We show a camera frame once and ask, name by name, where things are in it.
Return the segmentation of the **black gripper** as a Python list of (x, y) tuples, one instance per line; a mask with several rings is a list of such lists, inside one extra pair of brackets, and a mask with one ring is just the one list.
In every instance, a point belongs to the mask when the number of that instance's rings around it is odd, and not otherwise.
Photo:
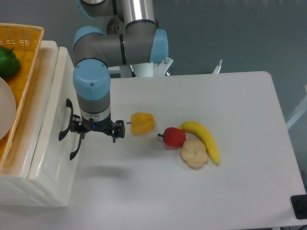
[(116, 139), (125, 137), (125, 122), (123, 120), (112, 122), (111, 116), (108, 116), (102, 121), (94, 121), (93, 125), (90, 126), (89, 121), (84, 117), (81, 118), (80, 116), (73, 114), (70, 121), (70, 131), (79, 134), (81, 139), (84, 139), (85, 134), (90, 131), (102, 132), (111, 136), (113, 143), (115, 143)]

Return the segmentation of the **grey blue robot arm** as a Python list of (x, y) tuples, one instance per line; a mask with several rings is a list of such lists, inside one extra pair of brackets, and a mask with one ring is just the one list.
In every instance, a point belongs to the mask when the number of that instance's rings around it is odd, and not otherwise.
[(90, 131), (123, 138), (124, 122), (111, 120), (109, 68), (166, 60), (166, 31), (158, 28), (150, 0), (79, 0), (77, 6), (91, 18), (119, 16), (124, 31), (106, 35), (99, 28), (85, 26), (76, 32), (72, 80), (81, 114), (71, 115), (69, 131), (78, 133), (80, 139)]

